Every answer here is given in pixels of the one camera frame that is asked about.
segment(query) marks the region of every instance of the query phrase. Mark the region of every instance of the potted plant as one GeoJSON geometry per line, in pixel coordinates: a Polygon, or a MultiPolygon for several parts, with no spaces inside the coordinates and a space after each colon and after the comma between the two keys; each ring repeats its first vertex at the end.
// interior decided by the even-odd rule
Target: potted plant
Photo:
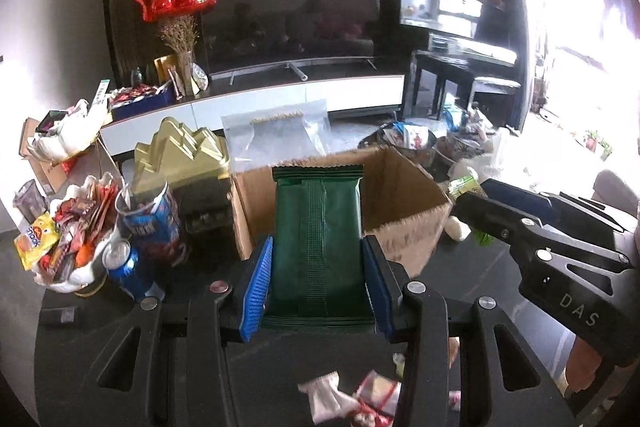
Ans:
{"type": "Polygon", "coordinates": [[[604,161],[613,152],[613,147],[610,146],[609,142],[604,139],[601,140],[600,145],[602,145],[602,148],[604,149],[604,151],[602,152],[602,155],[600,156],[600,159],[604,161]]]}
{"type": "Polygon", "coordinates": [[[598,143],[598,131],[587,131],[587,149],[595,152],[598,143]]]}

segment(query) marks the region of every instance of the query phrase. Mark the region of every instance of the vase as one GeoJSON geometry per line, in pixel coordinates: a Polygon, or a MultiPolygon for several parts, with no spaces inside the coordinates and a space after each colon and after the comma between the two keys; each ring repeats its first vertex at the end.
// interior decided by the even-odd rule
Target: vase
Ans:
{"type": "Polygon", "coordinates": [[[191,70],[193,69],[193,57],[191,52],[184,52],[178,55],[178,74],[184,85],[184,93],[193,95],[193,84],[191,84],[191,70]]]}

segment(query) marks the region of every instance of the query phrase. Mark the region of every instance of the gold mountain-shaped box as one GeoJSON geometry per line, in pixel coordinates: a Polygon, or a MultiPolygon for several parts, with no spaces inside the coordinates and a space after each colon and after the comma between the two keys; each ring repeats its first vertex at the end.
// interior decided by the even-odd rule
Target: gold mountain-shaped box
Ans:
{"type": "Polygon", "coordinates": [[[134,159],[135,193],[158,187],[159,179],[177,188],[204,178],[229,176],[226,140],[204,127],[192,132],[170,116],[162,120],[150,144],[136,145],[134,159]]]}

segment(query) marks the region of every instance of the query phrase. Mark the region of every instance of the yellow snack package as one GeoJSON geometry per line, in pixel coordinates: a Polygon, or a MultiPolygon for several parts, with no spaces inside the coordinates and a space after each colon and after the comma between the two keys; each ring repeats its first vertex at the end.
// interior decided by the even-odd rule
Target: yellow snack package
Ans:
{"type": "Polygon", "coordinates": [[[25,270],[53,248],[60,238],[56,224],[48,212],[36,219],[25,233],[14,239],[15,250],[25,270]]]}

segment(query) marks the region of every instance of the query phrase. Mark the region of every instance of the can lid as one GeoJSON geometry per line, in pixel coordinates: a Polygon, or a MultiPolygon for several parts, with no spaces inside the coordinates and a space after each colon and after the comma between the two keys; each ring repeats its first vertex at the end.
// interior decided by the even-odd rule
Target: can lid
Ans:
{"type": "Polygon", "coordinates": [[[131,247],[129,241],[116,241],[104,247],[102,254],[102,263],[107,270],[115,270],[120,268],[129,259],[131,247]]]}

